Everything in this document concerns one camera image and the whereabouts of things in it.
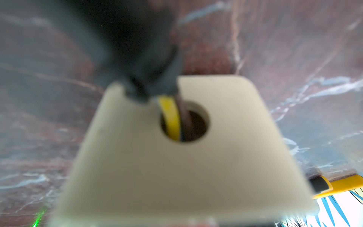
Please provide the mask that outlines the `beige power strip red sockets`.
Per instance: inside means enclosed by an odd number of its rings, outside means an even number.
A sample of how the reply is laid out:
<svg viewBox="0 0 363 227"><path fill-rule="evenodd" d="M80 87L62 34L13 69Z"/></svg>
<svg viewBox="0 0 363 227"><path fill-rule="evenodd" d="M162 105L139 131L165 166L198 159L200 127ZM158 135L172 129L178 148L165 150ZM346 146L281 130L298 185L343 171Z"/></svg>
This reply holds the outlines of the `beige power strip red sockets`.
<svg viewBox="0 0 363 227"><path fill-rule="evenodd" d="M311 186L250 80L181 76L179 86L207 132L170 140L158 105L136 104L113 83L49 226L249 225L315 211Z"/></svg>

